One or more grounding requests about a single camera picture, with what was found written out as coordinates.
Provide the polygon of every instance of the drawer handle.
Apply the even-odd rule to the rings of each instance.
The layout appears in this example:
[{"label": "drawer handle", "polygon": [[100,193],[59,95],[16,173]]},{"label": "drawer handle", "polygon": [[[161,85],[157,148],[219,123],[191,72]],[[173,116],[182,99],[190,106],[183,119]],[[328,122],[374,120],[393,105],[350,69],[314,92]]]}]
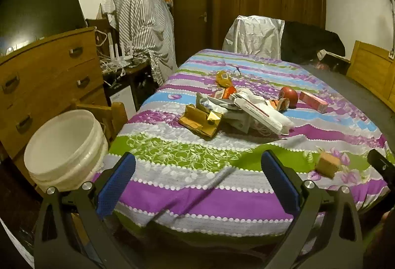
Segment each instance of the drawer handle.
[{"label": "drawer handle", "polygon": [[82,54],[83,49],[84,48],[82,46],[79,46],[75,49],[70,49],[69,50],[70,57],[79,57]]},{"label": "drawer handle", "polygon": [[27,115],[21,122],[17,123],[17,130],[19,133],[24,133],[32,125],[32,117]]},{"label": "drawer handle", "polygon": [[1,87],[5,94],[9,94],[16,89],[19,84],[19,75],[16,73],[14,76],[9,78]]},{"label": "drawer handle", "polygon": [[77,81],[77,87],[80,89],[86,88],[89,82],[90,82],[90,78],[87,76],[86,78]]}]

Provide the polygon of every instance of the striped cloth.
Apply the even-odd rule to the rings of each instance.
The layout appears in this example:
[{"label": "striped cloth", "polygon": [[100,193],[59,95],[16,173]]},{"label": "striped cloth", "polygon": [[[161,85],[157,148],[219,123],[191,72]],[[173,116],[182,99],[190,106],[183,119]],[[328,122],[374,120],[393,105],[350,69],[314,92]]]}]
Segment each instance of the striped cloth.
[{"label": "striped cloth", "polygon": [[[225,70],[235,87],[277,98],[280,88],[316,94],[329,103],[321,114],[303,102],[284,114],[295,128],[288,136],[255,130],[248,135],[226,123],[210,141],[178,123],[196,92],[217,90],[216,73]],[[350,187],[358,209],[383,196],[386,183],[367,162],[371,149],[394,162],[387,141],[363,112],[300,66],[203,50],[192,56],[126,124],[105,158],[111,168],[126,151],[136,156],[136,172],[117,204],[125,226],[142,230],[156,222],[186,241],[263,244],[284,233],[292,216],[282,209],[261,171],[261,154],[271,149],[302,180],[321,188]],[[334,179],[314,172],[321,152],[340,158]]]},{"label": "striped cloth", "polygon": [[175,72],[174,21],[163,0],[103,0],[101,11],[119,32],[126,55],[148,59],[160,86]]}]

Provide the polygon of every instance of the blue gripper pad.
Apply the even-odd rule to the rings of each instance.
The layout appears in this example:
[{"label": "blue gripper pad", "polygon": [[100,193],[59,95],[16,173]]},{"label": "blue gripper pad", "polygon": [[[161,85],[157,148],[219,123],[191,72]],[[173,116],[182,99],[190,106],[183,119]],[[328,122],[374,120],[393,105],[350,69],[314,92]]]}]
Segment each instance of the blue gripper pad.
[{"label": "blue gripper pad", "polygon": [[293,216],[298,215],[303,182],[296,172],[284,167],[271,150],[263,152],[261,167],[284,211]]},{"label": "blue gripper pad", "polygon": [[96,207],[100,219],[113,212],[135,170],[136,159],[133,154],[126,152],[112,169],[103,171],[95,181],[97,188],[102,186]]}]

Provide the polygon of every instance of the metal screw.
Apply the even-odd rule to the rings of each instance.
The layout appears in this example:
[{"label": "metal screw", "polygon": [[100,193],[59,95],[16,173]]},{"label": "metal screw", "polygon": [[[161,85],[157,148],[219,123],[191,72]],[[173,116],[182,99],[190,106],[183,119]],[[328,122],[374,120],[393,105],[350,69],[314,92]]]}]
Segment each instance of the metal screw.
[{"label": "metal screw", "polygon": [[55,192],[55,187],[54,186],[50,186],[48,189],[47,189],[47,194],[53,194]]},{"label": "metal screw", "polygon": [[314,182],[307,180],[305,181],[305,187],[308,189],[313,189],[316,185],[314,184]]},{"label": "metal screw", "polygon": [[345,193],[345,194],[350,193],[350,189],[349,189],[347,186],[342,186],[342,191],[343,191],[343,193]]},{"label": "metal screw", "polygon": [[92,188],[92,182],[85,182],[83,185],[82,185],[82,189],[84,189],[84,190],[90,190],[90,188]]}]

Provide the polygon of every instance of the pink box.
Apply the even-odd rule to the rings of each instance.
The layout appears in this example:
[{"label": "pink box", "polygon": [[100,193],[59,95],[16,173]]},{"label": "pink box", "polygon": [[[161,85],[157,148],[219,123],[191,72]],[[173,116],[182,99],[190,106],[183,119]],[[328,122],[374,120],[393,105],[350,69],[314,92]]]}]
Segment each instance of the pink box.
[{"label": "pink box", "polygon": [[311,93],[301,91],[299,99],[311,106],[314,110],[318,112],[325,113],[328,107],[328,103],[320,98],[317,98]]}]

